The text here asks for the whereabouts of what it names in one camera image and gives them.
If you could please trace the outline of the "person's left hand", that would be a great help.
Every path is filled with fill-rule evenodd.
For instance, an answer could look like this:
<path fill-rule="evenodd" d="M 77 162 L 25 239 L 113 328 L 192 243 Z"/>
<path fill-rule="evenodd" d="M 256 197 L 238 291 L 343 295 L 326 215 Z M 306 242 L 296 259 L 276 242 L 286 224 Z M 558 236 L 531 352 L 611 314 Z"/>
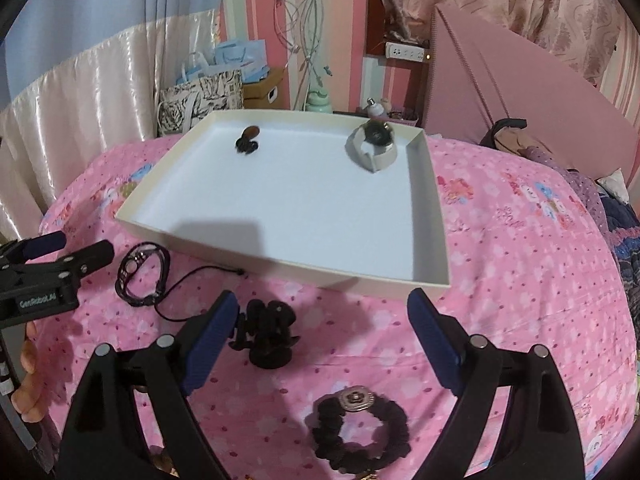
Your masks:
<path fill-rule="evenodd" d="M 38 368 L 38 351 L 35 345 L 37 327 L 32 321 L 25 325 L 25 340 L 21 348 L 20 363 L 25 371 L 21 385 L 11 396 L 15 411 L 23 422 L 36 424 L 48 414 L 49 403 L 44 393 L 44 379 Z"/>

